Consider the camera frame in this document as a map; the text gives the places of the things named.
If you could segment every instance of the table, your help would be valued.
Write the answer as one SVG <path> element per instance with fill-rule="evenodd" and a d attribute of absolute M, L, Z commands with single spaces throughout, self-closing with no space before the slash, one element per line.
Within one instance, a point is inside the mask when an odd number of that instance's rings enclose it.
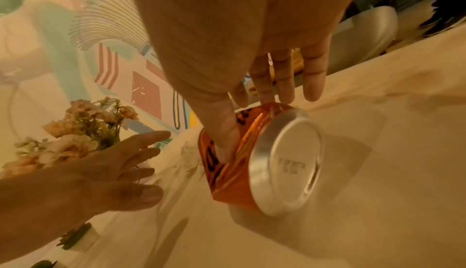
<path fill-rule="evenodd" d="M 212 200 L 199 128 L 162 152 L 161 206 L 118 214 L 71 268 L 466 266 L 466 26 L 328 77 L 294 106 L 327 139 L 305 207 L 267 218 Z"/>

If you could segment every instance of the can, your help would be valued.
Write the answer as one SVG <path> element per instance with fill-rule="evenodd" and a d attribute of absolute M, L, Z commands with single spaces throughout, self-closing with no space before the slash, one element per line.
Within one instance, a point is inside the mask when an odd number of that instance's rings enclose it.
<path fill-rule="evenodd" d="M 233 160 L 219 162 L 205 130 L 199 152 L 216 201 L 278 216 L 301 208 L 322 169 L 324 138 L 307 112 L 268 103 L 236 114 L 241 139 Z"/>

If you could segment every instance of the colorful wall mural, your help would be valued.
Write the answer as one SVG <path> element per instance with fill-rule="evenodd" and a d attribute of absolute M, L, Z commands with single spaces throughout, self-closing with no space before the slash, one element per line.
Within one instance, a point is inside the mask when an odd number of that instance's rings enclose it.
<path fill-rule="evenodd" d="M 138 111 L 128 135 L 176 137 L 199 123 L 167 83 L 133 0 L 0 0 L 0 163 L 19 139 L 43 138 L 40 126 L 69 101 L 105 96 Z"/>

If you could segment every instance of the person's left hand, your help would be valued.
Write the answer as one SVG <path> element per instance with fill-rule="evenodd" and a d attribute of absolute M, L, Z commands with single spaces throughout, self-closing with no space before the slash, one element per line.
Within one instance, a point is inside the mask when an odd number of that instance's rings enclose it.
<path fill-rule="evenodd" d="M 159 186 L 134 183 L 154 173 L 133 169 L 155 157 L 170 132 L 132 136 L 109 149 L 0 180 L 0 264 L 23 256 L 107 211 L 155 206 Z"/>

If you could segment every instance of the black shoe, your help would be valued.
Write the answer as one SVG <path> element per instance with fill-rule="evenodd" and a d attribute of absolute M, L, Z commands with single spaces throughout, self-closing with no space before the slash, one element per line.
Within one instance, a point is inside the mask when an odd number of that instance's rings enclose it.
<path fill-rule="evenodd" d="M 442 11 L 436 8 L 432 17 L 419 25 L 421 29 L 430 27 L 431 25 L 436 24 L 439 20 L 442 19 Z"/>
<path fill-rule="evenodd" d="M 424 33 L 424 37 L 427 38 L 435 34 L 443 33 L 464 21 L 466 21 L 466 12 L 456 16 L 443 17 L 433 28 Z"/>

